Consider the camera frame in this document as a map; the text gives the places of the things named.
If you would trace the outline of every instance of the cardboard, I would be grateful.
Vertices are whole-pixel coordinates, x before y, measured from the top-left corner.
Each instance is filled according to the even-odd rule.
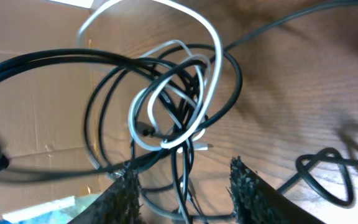
[[[0,0],[0,62],[39,50],[72,48],[87,9],[48,1]],[[0,140],[12,164],[92,169],[81,134],[92,91],[86,64],[56,65],[0,83]],[[99,192],[97,176],[29,185],[0,184],[3,213],[71,195]]]

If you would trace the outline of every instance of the cable bundle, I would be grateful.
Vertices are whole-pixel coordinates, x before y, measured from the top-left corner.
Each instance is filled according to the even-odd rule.
[[[99,9],[97,9],[89,19],[81,26],[78,31],[77,40],[78,43],[81,42],[82,33],[86,28],[107,8],[119,2],[120,0],[110,0],[103,4]],[[291,19],[315,12],[318,10],[329,9],[332,7],[338,6],[351,6],[358,4],[358,0],[355,1],[333,1],[326,2],[322,4],[315,5],[313,7],[306,8],[304,10],[298,11],[294,14],[286,16],[278,21],[275,21],[269,25],[266,25],[262,28],[259,28],[248,35],[243,36],[243,38],[229,44],[227,47],[222,48],[220,38],[213,28],[213,26],[204,19],[201,15],[195,11],[188,9],[185,6],[177,4],[168,0],[154,0],[160,3],[166,4],[168,6],[174,7],[178,10],[181,10],[195,19],[200,21],[205,28],[211,34],[211,37],[214,41],[214,46],[206,44],[184,44],[179,40],[168,41],[153,50],[146,52],[141,55],[139,58],[127,58],[122,55],[104,52],[100,50],[90,50],[90,49],[58,49],[58,50],[46,50],[42,52],[35,52],[31,54],[21,55],[5,62],[0,63],[0,82],[6,80],[14,75],[19,73],[43,67],[47,65],[55,65],[59,63],[99,63],[107,65],[115,65],[112,71],[110,71],[96,86],[94,92],[90,96],[88,105],[85,111],[85,120],[83,126],[83,135],[86,143],[86,148],[89,152],[89,157],[92,164],[95,166],[95,170],[86,170],[86,171],[50,171],[50,170],[28,170],[9,167],[4,172],[0,173],[0,181],[2,182],[13,182],[13,183],[28,183],[28,182],[40,182],[40,181],[49,181],[49,180],[61,180],[69,177],[80,177],[84,175],[91,174],[100,174],[108,173],[111,177],[115,178],[121,175],[122,170],[131,169],[135,170],[136,173],[141,173],[154,164],[156,164],[160,159],[170,156],[172,160],[172,176],[173,183],[160,187],[157,189],[146,189],[142,188],[140,191],[141,196],[143,196],[145,203],[150,206],[156,213],[161,216],[171,218],[172,220],[184,220],[187,223],[191,223],[192,220],[199,220],[202,222],[208,222],[211,220],[228,220],[233,218],[233,214],[227,215],[216,215],[216,216],[206,216],[206,215],[190,215],[186,209],[186,200],[192,200],[191,194],[188,191],[188,177],[194,163],[194,151],[206,147],[205,144],[195,144],[194,142],[199,140],[200,137],[204,134],[205,129],[214,124],[222,116],[224,116],[234,105],[236,100],[239,97],[239,93],[242,87],[242,74],[241,69],[235,58],[230,55],[227,51],[232,48],[240,45],[241,43],[273,28],[283,24],[286,21]],[[159,50],[164,49],[165,47],[171,45],[177,45],[172,47],[158,57],[150,57],[152,54],[156,53]],[[215,53],[215,56],[208,58],[205,55],[193,54],[192,49],[205,49],[211,50]],[[182,62],[175,63],[165,60],[164,58],[167,55],[173,54],[179,50],[184,50],[188,56],[184,58]],[[221,73],[221,67],[223,63],[223,58],[225,58],[234,68],[234,74],[236,78],[236,85],[233,89],[233,93],[227,103],[216,113],[210,116],[207,116],[206,112],[208,106],[213,98],[216,85],[218,84],[219,74]],[[156,67],[163,66],[168,69],[165,73],[160,73]],[[195,67],[196,74],[189,74],[186,69],[189,67]],[[112,164],[109,162],[107,155],[105,153],[105,146],[103,144],[103,122],[106,114],[106,110],[109,104],[109,101],[114,93],[114,90],[119,85],[119,82],[129,73],[134,72],[141,77],[150,81],[150,85],[141,90],[136,97],[132,100],[131,107],[128,113],[128,126],[129,132],[132,137],[131,142],[131,154],[132,158],[128,161]],[[108,91],[108,94],[105,97],[104,103],[101,108],[101,112],[98,119],[98,149],[100,150],[101,159],[107,164],[106,167],[101,165],[101,161],[95,156],[94,152],[90,146],[90,138],[88,134],[88,121],[90,119],[90,113],[93,107],[93,103],[100,92],[100,90],[106,85],[106,83],[112,79],[115,75],[117,78],[112,84],[111,88]],[[179,78],[180,84],[172,81],[172,77],[177,76]],[[171,90],[174,94],[178,95],[181,100],[176,105],[172,100],[171,95],[166,91]],[[167,133],[162,133],[159,125],[157,124],[154,114],[153,106],[156,100],[159,100],[164,108],[168,111],[171,119],[173,120],[173,126]],[[142,106],[147,104],[147,114],[150,120],[151,125],[138,121],[139,111]],[[141,136],[152,136],[154,138],[160,138],[160,145],[151,146],[146,144],[141,140]],[[146,155],[136,157],[135,156],[135,145],[138,145],[150,152]],[[177,152],[183,152],[183,175],[178,176],[177,172]],[[297,162],[296,168],[300,170],[299,174],[296,174],[292,179],[290,179],[283,187],[279,188],[279,192],[282,193],[291,187],[300,177],[307,177],[310,175],[308,170],[311,169],[311,166],[318,162],[319,160],[326,162],[334,162],[337,164],[344,165],[353,165],[358,166],[358,161],[343,159],[336,155],[336,158],[327,156],[326,154],[335,154],[333,150],[325,149],[324,152],[319,153],[318,155],[307,155],[303,156],[302,159],[311,160],[311,165],[306,165],[303,167],[303,164]],[[326,195],[325,192],[321,190],[320,187],[316,187],[313,180],[306,181],[311,185],[316,191],[322,192],[320,195]],[[352,190],[352,185],[348,185],[346,182],[347,188]],[[179,203],[179,213],[168,212],[158,206],[154,205],[148,198],[148,193],[157,193],[167,190],[174,189],[175,194]],[[324,198],[333,202],[334,200],[330,197]],[[336,203],[342,206],[347,205],[343,203]]]

